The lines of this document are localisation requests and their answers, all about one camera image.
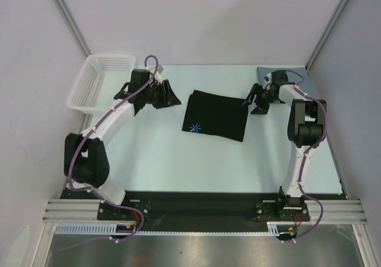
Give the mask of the black t shirt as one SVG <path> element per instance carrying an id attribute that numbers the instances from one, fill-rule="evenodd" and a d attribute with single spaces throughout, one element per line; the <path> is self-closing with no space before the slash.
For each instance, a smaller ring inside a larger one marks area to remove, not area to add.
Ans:
<path id="1" fill-rule="evenodd" d="M 194 90 L 189 96 L 182 131 L 242 142 L 248 118 L 243 99 Z"/>

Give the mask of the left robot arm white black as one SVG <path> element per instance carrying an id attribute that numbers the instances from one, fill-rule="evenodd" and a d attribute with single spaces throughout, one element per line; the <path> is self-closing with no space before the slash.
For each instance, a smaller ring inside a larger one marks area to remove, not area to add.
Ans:
<path id="1" fill-rule="evenodd" d="M 98 122 L 79 134 L 66 136 L 64 173 L 73 191 L 94 193 L 111 205 L 111 213 L 127 218 L 131 204 L 124 200 L 126 192 L 111 177 L 106 147 L 122 126 L 147 104 L 156 109 L 180 105 L 168 80 L 131 80 L 116 93 L 111 108 Z"/>

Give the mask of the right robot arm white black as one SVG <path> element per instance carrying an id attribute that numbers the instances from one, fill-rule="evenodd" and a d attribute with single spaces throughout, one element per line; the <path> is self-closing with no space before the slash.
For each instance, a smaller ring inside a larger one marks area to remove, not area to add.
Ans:
<path id="1" fill-rule="evenodd" d="M 312 155 L 327 135 L 326 102 L 317 100 L 292 83 L 281 85 L 253 84 L 242 106 L 254 103 L 251 112 L 265 115 L 270 104 L 279 101 L 290 107 L 287 135 L 291 143 L 291 156 L 286 178 L 273 205 L 274 216 L 290 221 L 306 209 L 305 180 Z"/>

